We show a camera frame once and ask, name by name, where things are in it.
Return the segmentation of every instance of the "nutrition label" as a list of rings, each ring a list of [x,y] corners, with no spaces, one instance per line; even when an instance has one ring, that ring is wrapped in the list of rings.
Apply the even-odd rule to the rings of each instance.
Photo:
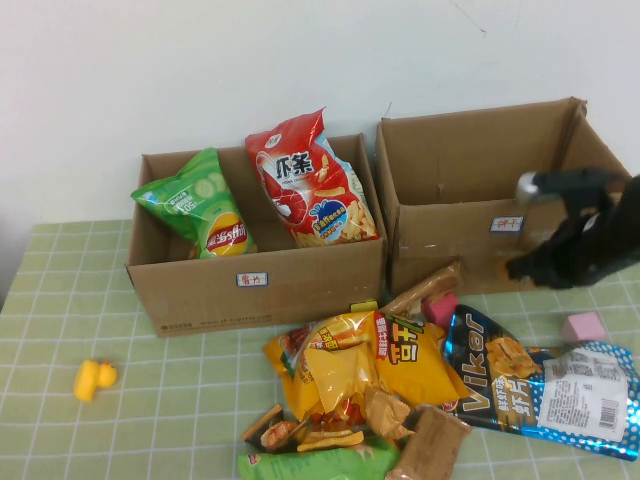
[[[627,378],[616,359],[577,349],[546,360],[538,426],[619,442],[624,435]]]

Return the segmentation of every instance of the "red snack bag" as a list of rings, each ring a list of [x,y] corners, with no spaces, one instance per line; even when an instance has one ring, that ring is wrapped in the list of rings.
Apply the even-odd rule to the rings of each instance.
[[[262,185],[299,247],[379,238],[351,165],[324,135],[322,110],[245,141]]]

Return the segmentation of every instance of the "snack pile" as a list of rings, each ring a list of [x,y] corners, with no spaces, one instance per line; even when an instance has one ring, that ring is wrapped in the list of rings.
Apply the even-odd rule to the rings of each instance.
[[[474,426],[635,460],[631,353],[593,341],[525,348],[466,305],[441,328],[433,312],[443,299],[446,309],[457,303],[459,269],[454,262],[381,309],[358,305],[265,345],[291,418],[276,406],[245,433],[262,453],[239,457],[243,478],[446,480]],[[368,453],[357,472],[356,451]]]

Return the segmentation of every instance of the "cucumber image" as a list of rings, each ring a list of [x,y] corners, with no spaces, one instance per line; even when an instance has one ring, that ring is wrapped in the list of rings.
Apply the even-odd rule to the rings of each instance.
[[[201,178],[194,183],[193,191],[200,198],[213,198],[216,194],[216,187],[206,178]]]
[[[209,180],[211,180],[213,185],[216,187],[216,192],[224,192],[227,190],[227,182],[221,173],[210,173]]]

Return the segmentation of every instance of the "blue snack bag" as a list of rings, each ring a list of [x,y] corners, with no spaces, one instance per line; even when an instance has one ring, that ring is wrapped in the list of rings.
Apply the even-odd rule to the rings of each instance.
[[[640,377],[626,348],[525,348],[486,315],[459,305],[444,357],[472,392],[444,409],[469,425],[638,458]]]

